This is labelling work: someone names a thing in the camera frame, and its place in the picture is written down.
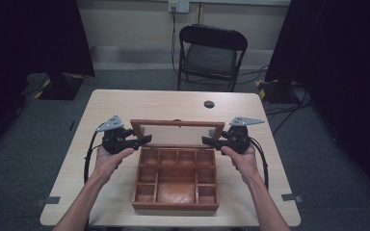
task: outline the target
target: black cable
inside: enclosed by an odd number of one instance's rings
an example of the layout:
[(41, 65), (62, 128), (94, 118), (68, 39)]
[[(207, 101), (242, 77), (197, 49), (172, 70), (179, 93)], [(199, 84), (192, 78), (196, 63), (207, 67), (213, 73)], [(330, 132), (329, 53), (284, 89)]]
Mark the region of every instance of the black cable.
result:
[(172, 10), (172, 47), (171, 47), (171, 59), (172, 59), (172, 69), (175, 72), (175, 75), (178, 76), (178, 72), (176, 72), (174, 60), (175, 57), (175, 7), (171, 7)]
[[(87, 150), (86, 158), (85, 158), (85, 163), (84, 163), (84, 173), (83, 173), (83, 179), (84, 179), (84, 184), (86, 185), (87, 181), (89, 180), (89, 166), (90, 166), (90, 159), (92, 158), (92, 153), (93, 150), (95, 150), (98, 146), (93, 147), (95, 137), (97, 136), (97, 129), (95, 129), (94, 134), (92, 134), (92, 141), (90, 141), (90, 146), (89, 150)], [(89, 220), (87, 219), (86, 226), (84, 230), (91, 230), (89, 229)]]
[(305, 89), (305, 93), (304, 93), (304, 96), (303, 96), (303, 99), (302, 101), (300, 101), (299, 105), (297, 105), (297, 107), (291, 111), (291, 113), (281, 122), (281, 124), (278, 125), (278, 127), (275, 129), (275, 131), (273, 132), (273, 136), (276, 134), (276, 132), (278, 131), (278, 129), (281, 127), (281, 125), (283, 125), (283, 123), (292, 115), (294, 114), (295, 112), (297, 112), (301, 107), (302, 107), (302, 104), (304, 103), (304, 100), (305, 100), (305, 97), (307, 96), (307, 93), (308, 93), (308, 89)]
[[(261, 72), (263, 71), (266, 71), (267, 69), (263, 69), (267, 67), (267, 65), (263, 65), (262, 67), (260, 67), (259, 70), (256, 70), (256, 71), (251, 71), (251, 72), (247, 72), (247, 73), (242, 73), (242, 74), (239, 74), (238, 76), (241, 76), (241, 75), (248, 75), (248, 74), (255, 74), (255, 73), (258, 73), (257, 76), (255, 76), (254, 78), (248, 80), (248, 81), (245, 81), (245, 82), (239, 82), (239, 83), (236, 83), (236, 85), (242, 85), (242, 84), (247, 84), (247, 83), (250, 83), (250, 82), (253, 82), (254, 80), (258, 79), (260, 76), (261, 76)], [(227, 86), (228, 83), (226, 84), (209, 84), (209, 83), (202, 83), (202, 82), (205, 82), (205, 81), (209, 81), (209, 80), (215, 80), (215, 78), (204, 78), (204, 79), (200, 79), (200, 80), (188, 80), (188, 79), (184, 79), (184, 78), (181, 78), (181, 80), (187, 82), (187, 83), (191, 83), (191, 84), (200, 84), (200, 85), (210, 85), (210, 86)]]
[(270, 120), (272, 120), (272, 118), (274, 118), (274, 117), (275, 117), (275, 115), (271, 116), (270, 118), (267, 118), (267, 121), (270, 122)]
[(306, 102), (305, 104), (303, 104), (304, 103), (304, 100), (306, 98), (307, 92), (308, 92), (308, 86), (307, 85), (292, 85), (292, 87), (294, 87), (294, 88), (306, 88), (306, 92), (304, 94), (304, 97), (301, 100), (301, 102), (299, 103), (299, 105), (295, 105), (295, 106), (292, 106), (292, 107), (289, 107), (289, 108), (273, 108), (273, 109), (269, 109), (269, 110), (266, 110), (265, 111), (266, 116), (271, 116), (271, 115), (276, 115), (276, 114), (282, 114), (282, 113), (288, 113), (288, 112), (291, 112), (293, 110), (296, 110), (297, 108), (298, 109), (304, 108), (304, 107), (308, 106), (311, 103), (311, 99), (310, 99), (308, 102)]
[(264, 172), (264, 185), (266, 186), (267, 190), (269, 190), (269, 170), (268, 170), (268, 165), (267, 165), (267, 162), (266, 162), (266, 158), (264, 156), (264, 152), (263, 152), (263, 149), (260, 145), (260, 143), (251, 138), (251, 144), (253, 144), (253, 146), (257, 149), (257, 151), (259, 152), (260, 154), (260, 157), (262, 159), (262, 163), (263, 163), (263, 172)]
[(95, 136), (97, 135), (97, 129), (95, 129), (94, 134), (92, 135), (92, 141), (90, 142), (89, 150), (87, 151), (86, 155), (86, 161), (84, 163), (84, 183), (86, 184), (87, 180), (89, 179), (89, 166), (90, 166), (90, 159), (92, 158), (92, 153), (93, 153), (93, 143), (95, 140)]
[(198, 24), (200, 24), (200, 9), (202, 8), (202, 3), (199, 2), (199, 7), (198, 7)]

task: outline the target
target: black folding chair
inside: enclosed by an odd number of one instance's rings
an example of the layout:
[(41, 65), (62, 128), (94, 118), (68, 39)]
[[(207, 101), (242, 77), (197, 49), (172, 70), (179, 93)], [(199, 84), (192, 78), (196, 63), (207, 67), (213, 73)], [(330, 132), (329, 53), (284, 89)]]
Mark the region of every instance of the black folding chair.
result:
[(234, 91), (248, 41), (237, 31), (192, 24), (179, 32), (181, 45), (177, 89), (181, 73), (228, 81)]

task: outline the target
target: small black object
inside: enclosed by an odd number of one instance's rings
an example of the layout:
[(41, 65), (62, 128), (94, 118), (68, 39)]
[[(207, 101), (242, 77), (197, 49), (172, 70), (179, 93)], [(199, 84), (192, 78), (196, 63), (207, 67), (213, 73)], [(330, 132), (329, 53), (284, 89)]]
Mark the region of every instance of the small black object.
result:
[(203, 103), (203, 106), (205, 106), (205, 108), (211, 109), (215, 107), (215, 103), (210, 100), (207, 100)]
[(221, 150), (223, 146), (228, 146), (239, 154), (244, 154), (251, 145), (251, 139), (246, 126), (231, 126), (227, 132), (222, 132), (222, 137), (226, 140), (214, 140), (212, 138), (202, 137), (202, 143), (214, 146), (216, 150)]
[(133, 135), (133, 133), (132, 129), (124, 129), (123, 127), (104, 131), (102, 145), (110, 154), (118, 154), (129, 147), (138, 150), (141, 144), (150, 142), (152, 139), (152, 135), (149, 135), (142, 139), (127, 141), (126, 138)]

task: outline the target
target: wooden lid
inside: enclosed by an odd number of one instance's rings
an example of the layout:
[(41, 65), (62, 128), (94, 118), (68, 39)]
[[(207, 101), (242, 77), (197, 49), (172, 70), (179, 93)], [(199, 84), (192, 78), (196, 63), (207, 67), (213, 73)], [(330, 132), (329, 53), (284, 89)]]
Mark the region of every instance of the wooden lid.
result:
[(202, 143), (202, 137), (218, 139), (224, 122), (131, 119), (135, 135), (141, 139), (152, 135), (146, 147), (212, 148)]

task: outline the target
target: wooden box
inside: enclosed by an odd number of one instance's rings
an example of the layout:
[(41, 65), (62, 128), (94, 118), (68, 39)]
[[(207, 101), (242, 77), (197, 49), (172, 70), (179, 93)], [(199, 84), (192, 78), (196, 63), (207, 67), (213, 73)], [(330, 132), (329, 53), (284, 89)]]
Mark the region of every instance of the wooden box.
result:
[(132, 197), (134, 209), (216, 211), (219, 207), (215, 150), (201, 137), (218, 139), (222, 122), (132, 119), (143, 145)]

